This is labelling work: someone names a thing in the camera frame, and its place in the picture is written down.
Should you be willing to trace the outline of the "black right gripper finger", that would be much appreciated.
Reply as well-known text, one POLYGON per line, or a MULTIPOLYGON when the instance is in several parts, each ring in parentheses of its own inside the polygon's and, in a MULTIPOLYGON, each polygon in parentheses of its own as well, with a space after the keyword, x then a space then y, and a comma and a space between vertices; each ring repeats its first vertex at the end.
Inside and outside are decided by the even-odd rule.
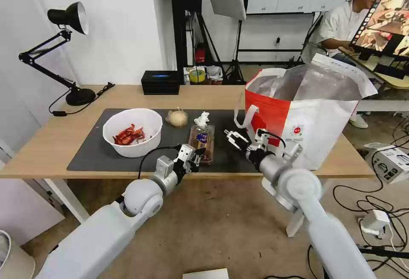
POLYGON ((241 138, 228 138, 229 143, 231 143, 235 148, 240 150, 241 152, 246 152, 249 142, 247 140, 243 140, 241 138))
POLYGON ((231 143, 249 143, 249 141, 243 137, 241 134, 239 134, 237 131, 231 131, 231 130, 224 130, 224 134, 226 135, 228 141, 230 141, 231 143))

